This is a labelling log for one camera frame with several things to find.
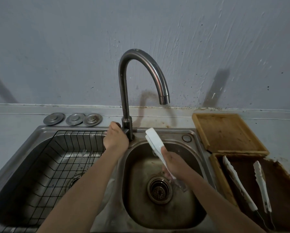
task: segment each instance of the hand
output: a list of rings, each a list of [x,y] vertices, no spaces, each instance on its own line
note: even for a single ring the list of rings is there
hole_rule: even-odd
[[[116,122],[111,122],[103,140],[106,150],[123,155],[129,146],[129,140]]]
[[[192,168],[189,167],[189,165],[178,154],[167,151],[165,146],[161,148],[161,153],[166,162],[166,166],[168,167],[172,175],[180,180],[185,180],[187,172],[192,170]],[[162,167],[162,170],[165,172],[166,178],[172,178],[164,165]]]

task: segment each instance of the faucet spout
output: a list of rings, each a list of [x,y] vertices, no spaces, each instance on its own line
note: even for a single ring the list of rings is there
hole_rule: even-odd
[[[126,51],[119,62],[119,85],[122,102],[122,130],[127,135],[130,141],[133,140],[132,118],[129,114],[129,102],[127,97],[127,65],[130,60],[141,62],[151,74],[159,95],[160,105],[170,103],[170,95],[168,85],[166,84],[164,75],[158,66],[157,62],[146,52],[139,49],[130,49]]]

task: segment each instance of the wooden cutting board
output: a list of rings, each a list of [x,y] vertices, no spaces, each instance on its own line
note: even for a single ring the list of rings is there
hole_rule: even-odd
[[[211,153],[269,154],[238,114],[194,113],[192,120]]]

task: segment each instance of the metal wire rack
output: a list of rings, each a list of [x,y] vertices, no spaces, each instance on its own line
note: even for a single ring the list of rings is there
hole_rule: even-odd
[[[105,151],[105,135],[104,131],[58,131],[34,148],[16,171],[23,173],[17,185],[7,183],[7,191],[0,193],[0,232],[37,231],[62,196]]]

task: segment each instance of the person's left hand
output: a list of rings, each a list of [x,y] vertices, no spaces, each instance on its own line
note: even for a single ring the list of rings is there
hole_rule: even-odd
[[[112,150],[123,155],[129,146],[129,139],[120,129],[116,122],[111,122],[103,140],[106,150]]]

